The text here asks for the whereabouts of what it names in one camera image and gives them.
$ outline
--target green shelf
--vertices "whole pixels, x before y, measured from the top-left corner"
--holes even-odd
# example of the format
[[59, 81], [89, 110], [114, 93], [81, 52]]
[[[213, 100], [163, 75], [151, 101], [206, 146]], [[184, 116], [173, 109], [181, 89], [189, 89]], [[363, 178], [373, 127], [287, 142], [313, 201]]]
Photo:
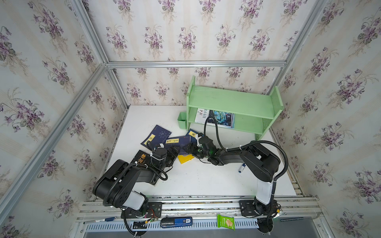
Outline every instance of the green shelf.
[[270, 95], [243, 93], [195, 85], [195, 76], [187, 92], [187, 129], [195, 123], [198, 108], [235, 114], [234, 130], [255, 134], [260, 140], [283, 110], [277, 86]]

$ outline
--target yellow book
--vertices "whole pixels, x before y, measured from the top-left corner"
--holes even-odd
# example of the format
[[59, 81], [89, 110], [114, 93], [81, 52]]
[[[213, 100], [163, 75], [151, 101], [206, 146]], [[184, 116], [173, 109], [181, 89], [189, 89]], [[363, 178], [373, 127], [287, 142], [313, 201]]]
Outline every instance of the yellow book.
[[186, 156], [178, 155], [177, 158], [179, 158], [180, 163], [183, 164], [183, 163], [185, 163], [185, 162], [187, 162], [187, 161], [193, 159], [194, 156], [193, 156], [193, 155], [186, 155]]

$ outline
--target white tabletop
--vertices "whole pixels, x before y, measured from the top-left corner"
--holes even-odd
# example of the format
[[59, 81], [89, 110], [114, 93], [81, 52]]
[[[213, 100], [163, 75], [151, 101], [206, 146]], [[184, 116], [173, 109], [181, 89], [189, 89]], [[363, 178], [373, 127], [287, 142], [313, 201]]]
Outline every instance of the white tabletop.
[[[149, 135], [155, 125], [159, 125], [172, 132], [170, 137], [183, 136], [187, 130], [180, 129], [177, 117], [181, 111], [186, 111], [186, 106], [139, 106], [132, 105], [124, 122], [119, 139], [115, 146], [108, 168], [122, 159], [130, 162], [139, 150], [147, 153], [150, 151], [140, 143]], [[202, 124], [192, 123], [190, 127], [198, 132], [203, 132]], [[214, 126], [207, 126], [206, 134], [219, 147]], [[239, 147], [254, 140], [254, 134], [226, 128], [218, 128], [218, 134], [223, 146], [228, 148]], [[269, 132], [263, 140], [273, 141]], [[277, 149], [264, 144], [278, 157]], [[224, 166], [201, 163], [197, 158], [181, 164], [178, 159], [173, 164], [173, 169], [168, 172], [168, 180], [158, 180], [155, 186], [139, 182], [133, 190], [144, 195], [161, 196], [242, 196], [256, 194], [257, 178], [247, 167], [238, 173], [240, 163]], [[280, 164], [278, 172], [283, 169]], [[276, 196], [296, 196], [291, 181], [286, 174], [278, 179], [275, 191]]]

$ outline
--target marker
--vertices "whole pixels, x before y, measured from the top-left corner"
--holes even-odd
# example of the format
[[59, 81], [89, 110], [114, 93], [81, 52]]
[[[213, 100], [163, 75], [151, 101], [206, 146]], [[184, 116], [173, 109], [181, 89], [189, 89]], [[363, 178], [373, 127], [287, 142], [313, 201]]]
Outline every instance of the marker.
[[245, 167], [246, 167], [246, 164], [243, 163], [242, 166], [239, 168], [238, 172], [241, 173]]
[[101, 220], [90, 220], [87, 222], [83, 222], [83, 224], [93, 223], [93, 222], [110, 222], [110, 221], [114, 220], [115, 218], [116, 217], [109, 217], [109, 218], [105, 218], [105, 219], [101, 219]]

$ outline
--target green cup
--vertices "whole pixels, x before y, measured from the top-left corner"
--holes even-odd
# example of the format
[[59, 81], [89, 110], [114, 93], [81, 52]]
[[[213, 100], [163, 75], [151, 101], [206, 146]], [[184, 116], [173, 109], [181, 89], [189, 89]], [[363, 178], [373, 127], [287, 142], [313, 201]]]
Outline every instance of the green cup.
[[179, 117], [177, 118], [180, 129], [187, 129], [187, 113], [180, 112]]

